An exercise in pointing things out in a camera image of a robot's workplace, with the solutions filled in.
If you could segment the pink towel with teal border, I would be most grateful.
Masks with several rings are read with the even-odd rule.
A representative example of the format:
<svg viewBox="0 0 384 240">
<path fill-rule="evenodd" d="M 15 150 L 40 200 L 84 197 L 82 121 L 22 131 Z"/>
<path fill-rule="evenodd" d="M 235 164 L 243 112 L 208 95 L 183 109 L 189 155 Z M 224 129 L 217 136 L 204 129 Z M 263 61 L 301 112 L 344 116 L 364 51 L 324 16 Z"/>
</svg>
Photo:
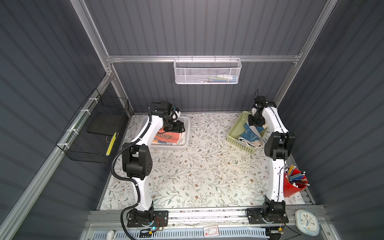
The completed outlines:
<svg viewBox="0 0 384 240">
<path fill-rule="evenodd" d="M 156 134 L 153 144 L 179 144 L 182 139 L 183 133 L 166 132 L 164 128 L 161 128 Z"/>
</svg>

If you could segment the white plastic laundry basket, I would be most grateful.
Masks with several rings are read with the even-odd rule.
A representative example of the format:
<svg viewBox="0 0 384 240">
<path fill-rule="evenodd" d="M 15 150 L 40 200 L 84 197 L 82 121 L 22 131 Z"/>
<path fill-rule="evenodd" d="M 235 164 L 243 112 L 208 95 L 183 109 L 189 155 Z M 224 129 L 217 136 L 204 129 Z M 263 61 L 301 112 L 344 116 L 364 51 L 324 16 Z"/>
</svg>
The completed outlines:
<svg viewBox="0 0 384 240">
<path fill-rule="evenodd" d="M 159 150 L 182 150 L 188 146 L 190 133 L 191 133 L 191 123 L 190 118 L 187 116 L 180 116 L 178 118 L 181 122 L 184 123 L 185 132 L 181 133 L 181 139 L 176 144 L 168 143 L 152 143 L 150 149 L 159 149 Z"/>
</svg>

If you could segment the blue white towel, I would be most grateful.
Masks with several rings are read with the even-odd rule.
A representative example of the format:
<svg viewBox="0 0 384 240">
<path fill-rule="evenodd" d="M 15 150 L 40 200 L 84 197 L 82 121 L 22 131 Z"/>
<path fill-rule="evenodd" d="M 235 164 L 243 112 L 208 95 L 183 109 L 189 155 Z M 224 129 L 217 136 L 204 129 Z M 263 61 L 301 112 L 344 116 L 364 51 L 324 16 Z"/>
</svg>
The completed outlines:
<svg viewBox="0 0 384 240">
<path fill-rule="evenodd" d="M 268 125 L 264 124 L 262 126 L 250 126 L 248 122 L 244 124 L 245 131 L 242 133 L 238 140 L 252 148 L 263 147 L 266 143 L 264 135 L 267 132 Z"/>
</svg>

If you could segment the green plastic towel basket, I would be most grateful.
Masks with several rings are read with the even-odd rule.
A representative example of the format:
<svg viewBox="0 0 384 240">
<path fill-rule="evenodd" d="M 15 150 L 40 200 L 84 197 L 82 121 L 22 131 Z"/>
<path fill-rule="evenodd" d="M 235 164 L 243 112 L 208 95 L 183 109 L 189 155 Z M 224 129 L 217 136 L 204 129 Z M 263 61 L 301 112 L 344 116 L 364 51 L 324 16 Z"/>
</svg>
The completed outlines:
<svg viewBox="0 0 384 240">
<path fill-rule="evenodd" d="M 241 143 L 238 140 L 238 137 L 242 133 L 244 133 L 244 131 L 245 131 L 244 124 L 246 122 L 248 122 L 248 116 L 249 115 L 251 115 L 251 112 L 248 112 L 248 111 L 243 111 L 240 114 L 240 116 L 237 118 L 234 125 L 231 127 L 231 129 L 229 130 L 229 132 L 227 134 L 227 141 L 229 143 L 231 143 L 232 145 L 238 147 L 242 151 L 253 154 L 257 149 L 262 149 L 264 146 L 260 147 L 260 148 L 252 148 L 252 147 L 249 147 L 249 146 Z"/>
</svg>

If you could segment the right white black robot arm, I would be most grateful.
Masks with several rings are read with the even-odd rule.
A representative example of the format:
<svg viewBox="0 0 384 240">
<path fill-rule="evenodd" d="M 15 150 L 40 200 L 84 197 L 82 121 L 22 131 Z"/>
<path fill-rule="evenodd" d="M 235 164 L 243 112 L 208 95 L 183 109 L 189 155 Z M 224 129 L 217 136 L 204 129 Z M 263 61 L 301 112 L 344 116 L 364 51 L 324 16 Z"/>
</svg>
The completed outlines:
<svg viewBox="0 0 384 240">
<path fill-rule="evenodd" d="M 283 219 L 286 214 L 284 196 L 285 167 L 291 155 L 295 135 L 284 126 L 275 102 L 264 96 L 254 99 L 250 125 L 261 127 L 267 124 L 271 135 L 264 145 L 264 153 L 269 160 L 269 183 L 261 214 L 264 222 L 272 224 Z"/>
</svg>

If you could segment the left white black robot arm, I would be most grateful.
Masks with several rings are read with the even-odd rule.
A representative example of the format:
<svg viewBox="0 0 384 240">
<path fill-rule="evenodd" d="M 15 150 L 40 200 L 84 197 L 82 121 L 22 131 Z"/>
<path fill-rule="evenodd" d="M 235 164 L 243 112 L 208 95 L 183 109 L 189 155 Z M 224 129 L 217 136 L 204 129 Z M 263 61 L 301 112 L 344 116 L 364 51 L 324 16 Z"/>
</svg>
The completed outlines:
<svg viewBox="0 0 384 240">
<path fill-rule="evenodd" d="M 128 207 L 134 216 L 152 222 L 153 200 L 149 193 L 147 177 L 153 167 L 150 146 L 160 130 L 166 133 L 185 132 L 184 123 L 178 120 L 180 110 L 170 102 L 152 102 L 148 107 L 148 120 L 139 134 L 130 143 L 124 143 L 112 162 L 114 178 L 131 182 L 135 188 L 136 204 Z"/>
</svg>

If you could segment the black pad in basket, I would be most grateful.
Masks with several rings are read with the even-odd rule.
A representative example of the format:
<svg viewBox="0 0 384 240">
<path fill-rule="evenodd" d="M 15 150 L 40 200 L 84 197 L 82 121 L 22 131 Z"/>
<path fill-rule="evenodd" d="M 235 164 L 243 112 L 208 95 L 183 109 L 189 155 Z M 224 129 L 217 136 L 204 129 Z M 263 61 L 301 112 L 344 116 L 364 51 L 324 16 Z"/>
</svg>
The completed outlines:
<svg viewBox="0 0 384 240">
<path fill-rule="evenodd" d="M 116 131 L 120 117 L 117 115 L 97 114 L 87 128 L 90 134 L 112 137 Z"/>
</svg>

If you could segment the red pen cup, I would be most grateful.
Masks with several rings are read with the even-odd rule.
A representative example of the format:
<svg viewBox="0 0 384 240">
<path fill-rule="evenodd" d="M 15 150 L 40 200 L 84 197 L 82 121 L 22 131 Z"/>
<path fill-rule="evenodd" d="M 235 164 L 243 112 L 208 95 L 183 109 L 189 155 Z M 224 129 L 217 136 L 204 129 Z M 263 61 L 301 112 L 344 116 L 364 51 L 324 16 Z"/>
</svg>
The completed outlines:
<svg viewBox="0 0 384 240">
<path fill-rule="evenodd" d="M 304 190 L 309 187 L 306 172 L 301 172 L 296 166 L 291 165 L 285 171 L 284 178 L 284 196 L 285 198 L 291 197 L 292 195 Z"/>
</svg>

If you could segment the red white label card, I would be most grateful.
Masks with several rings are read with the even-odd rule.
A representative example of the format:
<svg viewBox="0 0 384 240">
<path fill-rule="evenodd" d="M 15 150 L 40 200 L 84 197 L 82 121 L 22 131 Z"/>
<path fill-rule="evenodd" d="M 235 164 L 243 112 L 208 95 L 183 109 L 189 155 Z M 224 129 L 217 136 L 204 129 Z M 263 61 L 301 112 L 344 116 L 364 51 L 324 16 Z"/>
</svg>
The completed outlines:
<svg viewBox="0 0 384 240">
<path fill-rule="evenodd" d="M 218 226 L 203 227 L 204 237 L 216 237 L 220 235 Z"/>
</svg>

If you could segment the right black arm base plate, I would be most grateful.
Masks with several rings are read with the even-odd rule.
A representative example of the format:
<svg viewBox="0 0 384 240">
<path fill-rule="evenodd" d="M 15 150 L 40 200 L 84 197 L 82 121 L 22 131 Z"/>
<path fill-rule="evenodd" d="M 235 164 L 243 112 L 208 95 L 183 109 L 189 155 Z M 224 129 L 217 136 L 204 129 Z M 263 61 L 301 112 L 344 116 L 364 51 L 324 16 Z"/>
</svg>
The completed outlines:
<svg viewBox="0 0 384 240">
<path fill-rule="evenodd" d="M 248 208 L 245 210 L 249 224 L 287 224 L 289 219 L 286 214 L 265 214 L 262 208 Z"/>
</svg>

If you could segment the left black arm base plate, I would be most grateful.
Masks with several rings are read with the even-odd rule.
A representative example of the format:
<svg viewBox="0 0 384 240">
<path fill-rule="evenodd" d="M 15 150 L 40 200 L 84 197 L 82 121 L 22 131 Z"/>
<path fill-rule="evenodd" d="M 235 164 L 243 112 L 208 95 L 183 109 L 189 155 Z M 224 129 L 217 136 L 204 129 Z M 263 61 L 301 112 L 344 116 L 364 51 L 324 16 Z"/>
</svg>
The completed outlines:
<svg viewBox="0 0 384 240">
<path fill-rule="evenodd" d="M 167 227 L 169 219 L 168 211 L 137 211 L 128 213 L 128 228 Z"/>
</svg>

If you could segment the white wall clock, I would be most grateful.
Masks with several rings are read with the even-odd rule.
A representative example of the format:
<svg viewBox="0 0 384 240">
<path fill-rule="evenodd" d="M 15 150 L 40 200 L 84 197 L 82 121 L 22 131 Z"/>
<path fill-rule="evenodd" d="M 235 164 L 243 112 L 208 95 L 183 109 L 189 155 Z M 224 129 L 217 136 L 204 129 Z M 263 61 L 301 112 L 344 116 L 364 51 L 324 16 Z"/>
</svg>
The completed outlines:
<svg viewBox="0 0 384 240">
<path fill-rule="evenodd" d="M 296 227 L 304 235 L 315 237 L 320 233 L 320 224 L 316 216 L 305 210 L 295 212 Z"/>
</svg>

